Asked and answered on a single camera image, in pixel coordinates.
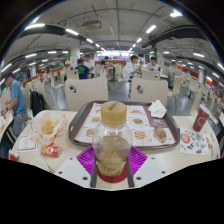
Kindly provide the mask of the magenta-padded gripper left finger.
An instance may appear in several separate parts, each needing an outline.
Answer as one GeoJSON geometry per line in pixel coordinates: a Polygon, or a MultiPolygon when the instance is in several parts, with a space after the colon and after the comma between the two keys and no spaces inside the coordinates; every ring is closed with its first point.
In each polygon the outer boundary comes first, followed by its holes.
{"type": "Polygon", "coordinates": [[[88,147],[77,157],[68,157],[55,174],[81,187],[95,188],[97,168],[93,147],[88,147]]]}

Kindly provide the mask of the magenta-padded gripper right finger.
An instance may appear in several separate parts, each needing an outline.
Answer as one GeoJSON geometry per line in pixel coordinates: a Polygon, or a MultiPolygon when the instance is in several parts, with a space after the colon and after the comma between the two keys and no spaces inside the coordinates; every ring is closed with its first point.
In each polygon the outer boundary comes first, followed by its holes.
{"type": "Polygon", "coordinates": [[[132,147],[127,162],[127,180],[130,188],[140,188],[168,175],[155,156],[147,156],[132,147]]]}

